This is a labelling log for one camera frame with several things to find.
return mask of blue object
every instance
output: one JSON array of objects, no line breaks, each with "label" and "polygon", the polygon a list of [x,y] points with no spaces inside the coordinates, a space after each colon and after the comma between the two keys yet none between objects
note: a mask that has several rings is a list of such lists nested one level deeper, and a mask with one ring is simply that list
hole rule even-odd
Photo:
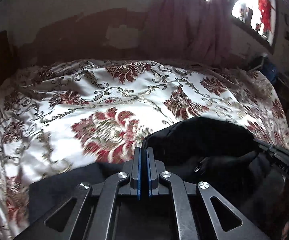
[{"label": "blue object", "polygon": [[150,173],[150,164],[149,164],[149,154],[148,154],[148,149],[147,151],[147,171],[148,171],[148,182],[149,182],[149,197],[152,196],[152,188],[151,188],[151,173]]},{"label": "blue object", "polygon": [[138,190],[137,190],[137,198],[140,200],[141,196],[141,149],[139,151],[139,160],[138,160]]},{"label": "blue object", "polygon": [[265,75],[265,77],[274,85],[277,81],[278,70],[274,64],[272,64],[268,58],[265,59],[264,65],[259,70]]}]

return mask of floral bedspread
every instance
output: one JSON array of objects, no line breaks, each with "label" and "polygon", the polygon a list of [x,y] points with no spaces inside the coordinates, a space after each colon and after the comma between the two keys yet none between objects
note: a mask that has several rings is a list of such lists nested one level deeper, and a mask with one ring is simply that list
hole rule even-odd
[{"label": "floral bedspread", "polygon": [[7,79],[0,87],[0,238],[28,226],[31,183],[96,161],[130,160],[144,137],[192,116],[236,123],[289,149],[282,106],[260,72],[191,69],[88,59]]}]

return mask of orange object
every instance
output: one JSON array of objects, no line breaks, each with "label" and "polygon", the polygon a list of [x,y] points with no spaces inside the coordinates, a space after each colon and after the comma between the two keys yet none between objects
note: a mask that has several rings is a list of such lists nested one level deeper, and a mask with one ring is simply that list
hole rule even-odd
[{"label": "orange object", "polygon": [[269,0],[259,0],[259,10],[261,22],[264,24],[264,31],[267,29],[271,30],[270,16],[271,16],[271,3]]}]

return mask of curtain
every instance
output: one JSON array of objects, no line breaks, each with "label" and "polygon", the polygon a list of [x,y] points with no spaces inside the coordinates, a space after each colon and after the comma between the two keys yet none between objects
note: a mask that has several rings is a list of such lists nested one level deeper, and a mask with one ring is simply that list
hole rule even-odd
[{"label": "curtain", "polygon": [[230,50],[230,0],[153,0],[140,40],[150,58],[219,65]]}]

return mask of silver bolt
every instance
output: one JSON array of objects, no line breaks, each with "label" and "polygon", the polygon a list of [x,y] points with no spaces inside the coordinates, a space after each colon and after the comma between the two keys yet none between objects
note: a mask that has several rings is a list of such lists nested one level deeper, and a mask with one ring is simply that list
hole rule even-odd
[{"label": "silver bolt", "polygon": [[171,173],[169,171],[163,171],[160,174],[164,178],[169,178],[171,176]]},{"label": "silver bolt", "polygon": [[82,182],[79,185],[79,189],[82,189],[82,190],[88,189],[89,187],[90,187],[90,185],[87,182]]},{"label": "silver bolt", "polygon": [[201,188],[201,189],[209,188],[209,183],[207,183],[205,181],[200,181],[198,185],[199,185],[199,188]]},{"label": "silver bolt", "polygon": [[120,179],[124,179],[124,178],[126,178],[126,177],[128,177],[128,174],[126,173],[126,172],[119,172],[118,173],[118,177],[120,178]]}]

